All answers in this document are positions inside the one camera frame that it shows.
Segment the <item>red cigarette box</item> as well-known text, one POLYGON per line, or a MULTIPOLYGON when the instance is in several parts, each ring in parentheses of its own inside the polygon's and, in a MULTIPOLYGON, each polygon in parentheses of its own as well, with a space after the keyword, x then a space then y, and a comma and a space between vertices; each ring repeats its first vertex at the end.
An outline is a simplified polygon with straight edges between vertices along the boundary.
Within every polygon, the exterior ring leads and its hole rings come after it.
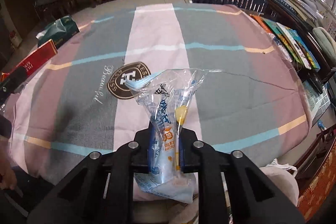
POLYGON ((30 76, 36 72, 44 63, 57 55, 58 51, 52 39, 37 47, 28 56, 26 56, 18 65, 16 65, 9 73, 1 72, 1 82, 11 75, 15 69, 23 67, 27 75, 30 76))

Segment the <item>clear plastic snack wrapper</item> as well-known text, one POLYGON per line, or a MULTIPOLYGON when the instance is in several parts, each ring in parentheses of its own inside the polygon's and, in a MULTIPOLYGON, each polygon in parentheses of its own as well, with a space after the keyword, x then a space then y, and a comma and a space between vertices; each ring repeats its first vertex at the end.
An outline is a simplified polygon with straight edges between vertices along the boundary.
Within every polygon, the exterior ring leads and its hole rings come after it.
POLYGON ((166 69, 139 80, 125 80, 137 103, 145 108, 151 124, 149 172, 134 175, 143 192, 192 203, 196 178, 181 172, 179 137, 192 97, 210 73, 217 70, 166 69))

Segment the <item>white trash bin with bag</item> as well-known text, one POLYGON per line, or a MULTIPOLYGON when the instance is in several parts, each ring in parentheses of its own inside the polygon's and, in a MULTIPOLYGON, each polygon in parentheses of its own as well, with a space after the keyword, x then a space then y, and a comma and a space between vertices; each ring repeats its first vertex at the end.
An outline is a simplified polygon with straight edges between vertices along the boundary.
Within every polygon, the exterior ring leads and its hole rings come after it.
MULTIPOLYGON (((289 164, 278 164, 274 159, 260 170, 289 198, 297 207, 299 188, 295 175, 297 170, 289 164)), ((168 223, 198 223, 199 197, 195 195, 192 203, 178 203, 168 209, 168 223)))

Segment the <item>green tissue box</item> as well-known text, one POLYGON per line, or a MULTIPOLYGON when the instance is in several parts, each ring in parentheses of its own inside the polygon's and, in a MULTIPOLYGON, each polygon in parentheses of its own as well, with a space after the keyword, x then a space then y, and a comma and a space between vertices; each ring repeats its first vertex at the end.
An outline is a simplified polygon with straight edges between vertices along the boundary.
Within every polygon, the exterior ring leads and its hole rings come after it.
POLYGON ((56 49, 58 49, 79 32, 80 30, 72 16, 66 15, 48 24, 44 30, 36 35, 38 47, 52 40, 56 49))

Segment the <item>striped plaid tablecloth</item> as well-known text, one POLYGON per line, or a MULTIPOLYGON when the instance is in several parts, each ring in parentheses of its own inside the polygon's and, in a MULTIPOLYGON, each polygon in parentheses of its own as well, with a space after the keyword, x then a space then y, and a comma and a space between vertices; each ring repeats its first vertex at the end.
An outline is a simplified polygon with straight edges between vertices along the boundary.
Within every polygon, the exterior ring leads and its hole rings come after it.
POLYGON ((269 35, 235 6, 161 4, 84 23, 62 46, 25 58, 30 77, 9 97, 1 151, 58 183, 93 151, 109 153, 154 122, 158 162, 136 176, 135 200, 190 203, 193 175, 175 174, 180 127, 265 166, 311 128, 303 84, 269 35))

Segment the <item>colourful children's book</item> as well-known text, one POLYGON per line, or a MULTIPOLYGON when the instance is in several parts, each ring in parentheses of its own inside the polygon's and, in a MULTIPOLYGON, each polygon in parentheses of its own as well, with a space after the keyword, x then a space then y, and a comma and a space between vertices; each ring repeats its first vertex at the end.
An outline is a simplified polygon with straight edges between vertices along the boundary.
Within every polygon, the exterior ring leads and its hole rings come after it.
POLYGON ((256 20, 256 22, 277 44, 280 50, 284 53, 286 59, 290 62, 295 61, 297 64, 310 71, 318 72, 320 70, 321 67, 319 66, 319 63, 300 38, 297 31, 261 16, 252 14, 250 14, 250 16, 256 20))

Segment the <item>green round cushion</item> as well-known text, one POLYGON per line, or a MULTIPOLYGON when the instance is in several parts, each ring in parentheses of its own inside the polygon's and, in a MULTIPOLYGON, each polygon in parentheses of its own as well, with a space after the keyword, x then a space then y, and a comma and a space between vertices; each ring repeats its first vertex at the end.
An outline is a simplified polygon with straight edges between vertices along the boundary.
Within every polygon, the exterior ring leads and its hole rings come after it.
POLYGON ((313 28, 313 36, 324 55, 330 60, 330 64, 335 67, 335 40, 323 27, 313 28))

